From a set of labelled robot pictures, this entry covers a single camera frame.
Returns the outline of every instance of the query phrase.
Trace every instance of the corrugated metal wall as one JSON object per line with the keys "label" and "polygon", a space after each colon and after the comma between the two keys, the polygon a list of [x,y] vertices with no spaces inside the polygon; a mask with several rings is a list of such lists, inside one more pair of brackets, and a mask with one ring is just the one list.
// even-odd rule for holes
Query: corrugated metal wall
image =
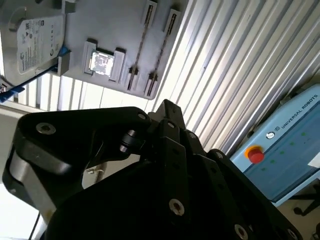
{"label": "corrugated metal wall", "polygon": [[146,100],[46,75],[15,101],[45,111],[181,106],[208,151],[231,154],[271,107],[320,67],[319,0],[190,0],[160,91]]}

